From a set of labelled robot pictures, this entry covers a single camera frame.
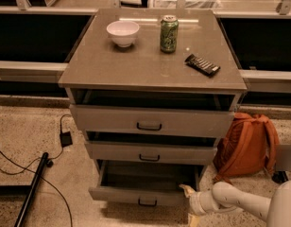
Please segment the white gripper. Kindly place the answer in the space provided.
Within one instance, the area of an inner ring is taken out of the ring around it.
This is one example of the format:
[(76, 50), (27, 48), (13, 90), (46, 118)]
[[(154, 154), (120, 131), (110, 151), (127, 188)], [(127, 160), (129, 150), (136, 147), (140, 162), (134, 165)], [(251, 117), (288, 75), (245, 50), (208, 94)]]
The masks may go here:
[(214, 211), (214, 199), (211, 191), (196, 192), (190, 185), (180, 184), (186, 198), (189, 198), (189, 205), (192, 214), (188, 215), (188, 227), (198, 227), (200, 216)]

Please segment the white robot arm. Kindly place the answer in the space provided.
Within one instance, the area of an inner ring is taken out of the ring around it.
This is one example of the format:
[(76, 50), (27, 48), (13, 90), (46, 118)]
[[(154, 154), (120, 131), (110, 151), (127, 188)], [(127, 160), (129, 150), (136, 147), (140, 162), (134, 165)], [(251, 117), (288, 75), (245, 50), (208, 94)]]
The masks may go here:
[(197, 192), (181, 184), (192, 215), (246, 211), (264, 221), (266, 227), (291, 227), (291, 181), (282, 183), (272, 198), (250, 194), (225, 182), (208, 191)]

